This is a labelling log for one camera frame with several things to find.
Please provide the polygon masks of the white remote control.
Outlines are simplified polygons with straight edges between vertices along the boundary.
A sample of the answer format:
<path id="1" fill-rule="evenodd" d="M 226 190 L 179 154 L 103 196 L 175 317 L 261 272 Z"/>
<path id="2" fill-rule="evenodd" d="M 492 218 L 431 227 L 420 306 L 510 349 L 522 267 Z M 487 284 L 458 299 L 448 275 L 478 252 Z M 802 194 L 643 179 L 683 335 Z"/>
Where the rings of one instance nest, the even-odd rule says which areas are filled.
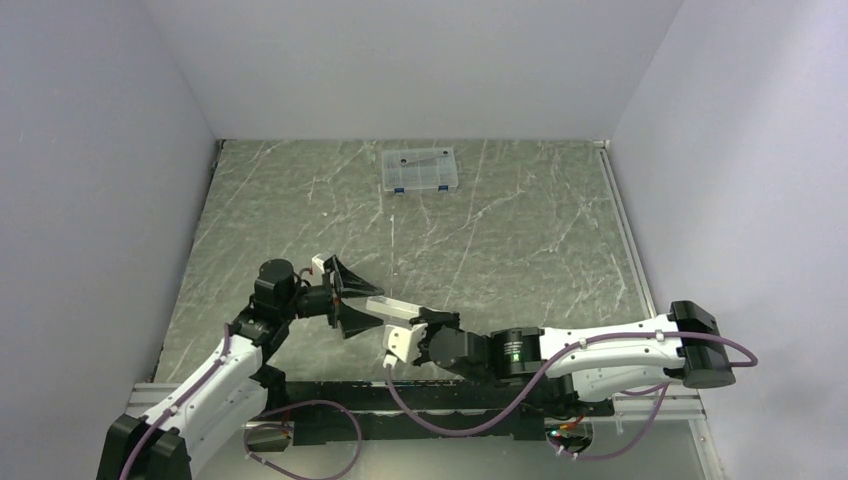
<path id="1" fill-rule="evenodd" d="M 367 299 L 365 308 L 369 313 L 386 317 L 391 324 L 421 322 L 421 305 L 385 296 L 372 296 Z"/>

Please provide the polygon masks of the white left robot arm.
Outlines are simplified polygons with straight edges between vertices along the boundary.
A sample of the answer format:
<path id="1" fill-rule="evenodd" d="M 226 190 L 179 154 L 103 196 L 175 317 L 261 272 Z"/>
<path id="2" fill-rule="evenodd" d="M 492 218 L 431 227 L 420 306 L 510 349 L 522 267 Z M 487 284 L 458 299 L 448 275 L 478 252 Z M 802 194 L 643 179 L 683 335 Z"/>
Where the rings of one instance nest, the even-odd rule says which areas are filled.
<path id="1" fill-rule="evenodd" d="M 191 479 L 248 420 L 279 417 L 287 406 L 284 372 L 268 365 L 297 319 L 326 316 L 350 338 L 381 320 L 346 305 L 380 296 L 377 287 L 336 256 L 319 261 L 320 281 L 306 281 L 288 260 L 263 263 L 247 306 L 225 324 L 210 356 L 142 415 L 109 427 L 100 479 Z"/>

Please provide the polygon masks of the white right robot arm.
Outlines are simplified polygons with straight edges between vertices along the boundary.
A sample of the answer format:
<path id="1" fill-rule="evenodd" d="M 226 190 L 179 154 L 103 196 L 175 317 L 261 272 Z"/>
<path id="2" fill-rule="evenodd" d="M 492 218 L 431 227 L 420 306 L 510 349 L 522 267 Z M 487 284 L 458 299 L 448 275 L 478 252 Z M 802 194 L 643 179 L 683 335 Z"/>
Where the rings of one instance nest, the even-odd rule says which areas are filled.
<path id="1" fill-rule="evenodd" d="M 435 311 L 414 323 L 423 335 L 412 343 L 410 363 L 432 362 L 482 384 L 557 382 L 551 401 L 564 415 L 636 387 L 711 389 L 736 381 L 715 317 L 689 300 L 650 319 L 587 329 L 517 327 L 481 335 L 461 329 L 457 315 Z"/>

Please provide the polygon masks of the clear plastic organizer box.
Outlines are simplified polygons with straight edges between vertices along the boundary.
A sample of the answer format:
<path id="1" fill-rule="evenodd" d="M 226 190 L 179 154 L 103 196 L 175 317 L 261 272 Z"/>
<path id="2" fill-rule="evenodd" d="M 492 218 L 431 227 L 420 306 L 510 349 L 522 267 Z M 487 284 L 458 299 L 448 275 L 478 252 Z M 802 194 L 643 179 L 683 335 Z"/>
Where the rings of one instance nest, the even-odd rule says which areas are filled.
<path id="1" fill-rule="evenodd" d="M 448 193 L 459 185 L 452 147 L 383 150 L 379 164 L 382 187 L 389 194 Z"/>

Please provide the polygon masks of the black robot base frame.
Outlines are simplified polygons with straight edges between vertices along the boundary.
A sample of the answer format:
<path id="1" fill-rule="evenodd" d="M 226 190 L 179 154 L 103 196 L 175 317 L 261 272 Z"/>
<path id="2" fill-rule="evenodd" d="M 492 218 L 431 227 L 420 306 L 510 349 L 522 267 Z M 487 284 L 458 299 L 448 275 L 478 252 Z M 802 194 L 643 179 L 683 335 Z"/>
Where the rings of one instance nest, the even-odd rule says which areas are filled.
<path id="1" fill-rule="evenodd" d="M 296 446 L 335 441 L 434 439 L 410 419 L 382 381 L 289 381 L 283 371 L 265 365 L 253 379 L 266 388 L 261 421 L 285 424 Z M 397 380 L 405 404 L 422 419 L 445 429 L 470 429 L 495 418 L 521 392 L 520 386 L 484 386 L 464 380 Z M 554 421 L 610 417 L 610 399 L 578 399 L 569 377 L 543 378 L 507 417 L 486 435 L 540 441 Z"/>

